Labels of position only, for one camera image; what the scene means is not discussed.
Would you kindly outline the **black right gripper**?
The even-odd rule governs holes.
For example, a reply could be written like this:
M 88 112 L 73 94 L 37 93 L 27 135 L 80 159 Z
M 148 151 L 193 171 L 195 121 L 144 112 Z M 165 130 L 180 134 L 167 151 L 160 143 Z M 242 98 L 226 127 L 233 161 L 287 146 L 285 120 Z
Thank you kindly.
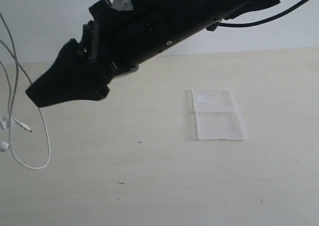
M 82 50 L 113 77 L 244 7 L 249 0 L 99 0 L 89 8 Z

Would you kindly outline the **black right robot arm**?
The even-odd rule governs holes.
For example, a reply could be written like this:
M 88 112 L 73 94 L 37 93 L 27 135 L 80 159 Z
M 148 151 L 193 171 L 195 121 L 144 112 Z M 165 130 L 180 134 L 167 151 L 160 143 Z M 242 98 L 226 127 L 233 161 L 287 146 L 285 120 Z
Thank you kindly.
M 27 89 L 39 107 L 107 97 L 108 84 L 222 20 L 260 11 L 281 0 L 99 0 L 80 41 L 69 40 L 52 66 Z

